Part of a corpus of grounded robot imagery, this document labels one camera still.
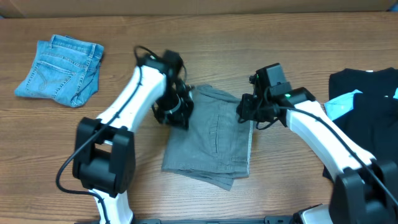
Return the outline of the grey cotton shorts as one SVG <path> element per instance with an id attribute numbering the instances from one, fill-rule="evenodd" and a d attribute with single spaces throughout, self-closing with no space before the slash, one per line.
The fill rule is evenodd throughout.
<path id="1" fill-rule="evenodd" d="M 235 179 L 249 176 L 254 125 L 239 123 L 235 96 L 199 85 L 187 130 L 172 128 L 162 170 L 231 190 Z"/>

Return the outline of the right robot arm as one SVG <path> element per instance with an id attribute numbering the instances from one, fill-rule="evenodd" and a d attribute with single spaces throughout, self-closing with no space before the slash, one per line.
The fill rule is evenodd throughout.
<path id="1" fill-rule="evenodd" d="M 396 163 L 352 141 L 306 88 L 291 87 L 279 63 L 257 70 L 249 82 L 254 91 L 242 95 L 239 122 L 281 122 L 309 145 L 333 181 L 330 202 L 296 212 L 292 223 L 397 223 Z"/>

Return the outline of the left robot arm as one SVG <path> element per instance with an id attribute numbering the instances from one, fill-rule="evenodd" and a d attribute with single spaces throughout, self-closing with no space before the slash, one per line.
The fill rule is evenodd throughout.
<path id="1" fill-rule="evenodd" d="M 127 190 L 134 177 L 134 133 L 148 110 L 160 124 L 182 130 L 193 111 L 192 87 L 179 73 L 185 70 L 179 53 L 148 52 L 136 58 L 133 76 L 114 103 L 97 118 L 83 118 L 75 140 L 72 174 L 93 195 L 99 223 L 132 223 Z"/>

